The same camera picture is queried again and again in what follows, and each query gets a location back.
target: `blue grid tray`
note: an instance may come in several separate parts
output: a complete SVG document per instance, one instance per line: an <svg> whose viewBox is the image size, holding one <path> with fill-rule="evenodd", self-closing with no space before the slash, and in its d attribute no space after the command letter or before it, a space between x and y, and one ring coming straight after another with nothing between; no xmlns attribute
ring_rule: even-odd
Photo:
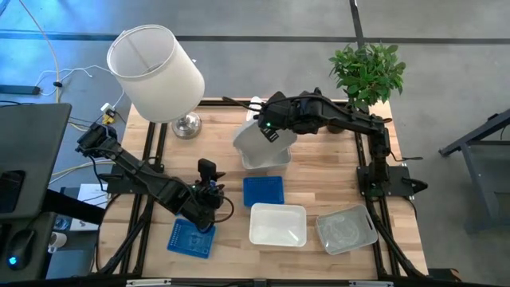
<svg viewBox="0 0 510 287"><path fill-rule="evenodd" d="M284 203L284 180L281 176L248 177L242 180L245 206L255 203Z"/></svg>
<svg viewBox="0 0 510 287"><path fill-rule="evenodd" d="M177 218L175 219L174 230L170 236L167 250L207 259L213 245L215 231L216 226L213 226L213 228L203 234L197 230L193 223Z"/></svg>

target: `white paper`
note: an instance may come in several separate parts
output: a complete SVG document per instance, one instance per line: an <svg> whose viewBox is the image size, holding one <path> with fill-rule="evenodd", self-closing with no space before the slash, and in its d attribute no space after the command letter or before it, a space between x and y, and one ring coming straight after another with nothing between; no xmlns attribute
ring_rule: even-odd
<svg viewBox="0 0 510 287"><path fill-rule="evenodd" d="M103 184L103 188L106 190L107 184ZM96 205L101 208L106 208L108 201L108 194L101 190L99 184L81 184L80 192L78 193L78 200L85 201L88 204ZM73 218L71 221L70 230L72 231L90 231L97 230L97 224L84 222L80 219Z"/></svg>

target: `potted plant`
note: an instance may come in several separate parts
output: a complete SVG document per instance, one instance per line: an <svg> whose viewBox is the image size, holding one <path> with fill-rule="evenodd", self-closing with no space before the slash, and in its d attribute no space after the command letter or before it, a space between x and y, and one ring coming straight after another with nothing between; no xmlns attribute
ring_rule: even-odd
<svg viewBox="0 0 510 287"><path fill-rule="evenodd" d="M330 72L336 75L336 88L342 88L349 103L357 108L371 106L390 99L391 91L402 94L402 73L406 63L397 63L398 46L364 45L354 51L349 45L335 51L329 61L334 65Z"/></svg>

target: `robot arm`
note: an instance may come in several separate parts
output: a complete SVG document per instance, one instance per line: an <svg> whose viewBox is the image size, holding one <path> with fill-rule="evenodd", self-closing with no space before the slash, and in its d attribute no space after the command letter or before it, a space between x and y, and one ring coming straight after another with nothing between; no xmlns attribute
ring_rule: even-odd
<svg viewBox="0 0 510 287"><path fill-rule="evenodd" d="M300 135L316 134L319 128L331 125L368 135L372 158L369 180L373 183L389 180L386 157L391 153L390 137L380 116L338 107L316 88L314 92L302 92L293 97L285 97L277 92L261 106L260 114L256 117L259 128L266 132L268 129L289 129Z"/></svg>
<svg viewBox="0 0 510 287"><path fill-rule="evenodd" d="M216 185L224 173L216 172L216 165L207 159L198 161L202 180L188 185L181 179L153 171L146 161L138 160L117 142L115 129L92 124L78 140L76 151L92 158L111 159L125 170L131 180L141 183L157 203L173 214L180 213L199 230L206 230L215 222L214 212L223 204L224 185Z"/></svg>

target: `gray floor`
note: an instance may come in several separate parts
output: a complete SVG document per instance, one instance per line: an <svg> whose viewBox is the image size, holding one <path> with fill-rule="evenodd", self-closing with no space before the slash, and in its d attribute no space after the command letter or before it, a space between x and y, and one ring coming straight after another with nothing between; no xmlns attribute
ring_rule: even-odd
<svg viewBox="0 0 510 287"><path fill-rule="evenodd" d="M26 0L34 16L53 32L120 33L137 25L164 25L178 35L354 35L347 0L174 0L47 1ZM367 37L510 37L505 27L510 2L500 0L358 0ZM2 16L0 29L35 30L17 1ZM106 67L110 45L103 41L54 41L62 68ZM39 40L0 40L0 83L32 85L40 71L54 69L46 44ZM341 97L328 78L328 58L344 44L185 42L206 79L206 96L260 96L281 90L294 95L320 86ZM477 200L464 160L437 153L457 137L510 106L508 45L401 45L407 63L404 94L391 100L403 155L412 176L429 183L417 196L418 225L427 264L453 267L466 281L510 285L508 229L467 235L464 223ZM77 72L68 81L64 101L73 115L94 120L99 107L120 94L115 79L93 70L93 78ZM51 88L48 79L43 87ZM52 97L0 100L52 102ZM128 113L129 102L120 104ZM121 132L124 126L116 124ZM55 170L85 162L73 149L79 132L68 128ZM77 171L52 185L76 187L94 183L90 169ZM52 274L79 273L52 263Z"/></svg>

